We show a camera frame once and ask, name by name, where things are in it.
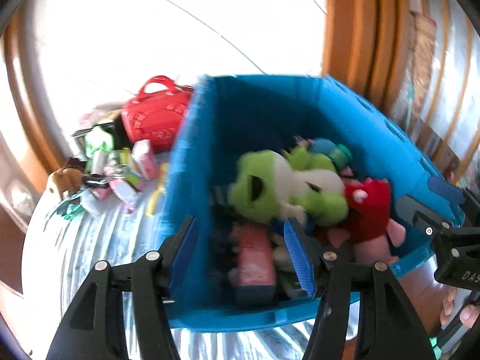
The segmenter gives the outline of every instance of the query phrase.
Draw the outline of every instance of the red handbag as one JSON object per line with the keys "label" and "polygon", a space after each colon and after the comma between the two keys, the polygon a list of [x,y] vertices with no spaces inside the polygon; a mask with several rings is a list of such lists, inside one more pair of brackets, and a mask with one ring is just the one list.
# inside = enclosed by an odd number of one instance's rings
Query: red handbag
{"label": "red handbag", "polygon": [[[167,89],[146,93],[150,83],[163,84]],[[123,107],[121,117],[130,141],[149,139],[154,151],[170,150],[193,92],[192,87],[178,86],[166,76],[150,78]]]}

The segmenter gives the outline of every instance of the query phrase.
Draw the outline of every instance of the pink plush toy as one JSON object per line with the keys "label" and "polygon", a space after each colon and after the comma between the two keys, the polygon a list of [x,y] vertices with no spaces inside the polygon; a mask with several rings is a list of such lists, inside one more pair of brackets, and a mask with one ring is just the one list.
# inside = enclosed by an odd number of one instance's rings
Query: pink plush toy
{"label": "pink plush toy", "polygon": [[391,189],[386,180],[366,179],[363,183],[345,178],[345,197],[349,202],[349,216],[327,231],[330,243],[339,248],[346,240],[353,244],[355,260],[361,264],[383,261],[393,264],[387,235],[395,247],[405,242],[406,230],[390,218]]}

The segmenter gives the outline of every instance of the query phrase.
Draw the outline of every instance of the brown plush toy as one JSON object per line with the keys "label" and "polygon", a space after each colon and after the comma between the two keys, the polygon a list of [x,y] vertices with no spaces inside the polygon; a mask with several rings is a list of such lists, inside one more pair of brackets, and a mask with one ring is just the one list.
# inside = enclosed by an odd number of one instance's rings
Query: brown plush toy
{"label": "brown plush toy", "polygon": [[80,189],[82,177],[83,172],[78,169],[59,169],[49,176],[46,190],[63,200],[66,196],[70,196]]}

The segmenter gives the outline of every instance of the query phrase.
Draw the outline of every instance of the green plush toy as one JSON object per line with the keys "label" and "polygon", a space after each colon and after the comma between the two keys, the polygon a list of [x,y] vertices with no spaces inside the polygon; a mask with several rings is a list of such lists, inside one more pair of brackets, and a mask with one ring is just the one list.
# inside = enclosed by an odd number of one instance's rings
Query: green plush toy
{"label": "green plush toy", "polygon": [[270,151],[249,152],[238,160],[238,176],[229,191],[235,211],[255,222],[268,224],[308,216],[320,226],[333,226],[346,218],[349,207],[344,185],[332,161],[297,146],[286,157]]}

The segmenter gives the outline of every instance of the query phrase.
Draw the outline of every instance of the toy bin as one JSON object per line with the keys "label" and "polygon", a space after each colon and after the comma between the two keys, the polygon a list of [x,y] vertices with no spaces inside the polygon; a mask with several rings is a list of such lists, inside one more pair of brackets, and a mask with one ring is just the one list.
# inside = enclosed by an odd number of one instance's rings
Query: toy bin
{"label": "toy bin", "polygon": [[[455,226],[459,207],[430,191],[427,180],[439,175],[430,160],[371,103],[331,77],[205,77],[192,97],[188,115],[171,153],[159,244],[187,215],[197,218],[199,236],[175,304],[167,305],[170,327],[202,332],[265,329],[315,318],[318,299],[290,300],[262,309],[242,309],[223,298],[209,280],[213,219],[212,186],[236,176],[237,159],[248,151],[286,148],[292,136],[325,137],[346,145],[358,177],[388,179],[393,198],[409,194]],[[407,226],[406,241],[394,253],[400,278],[430,256],[429,240]],[[352,302],[358,296],[352,294]]]}

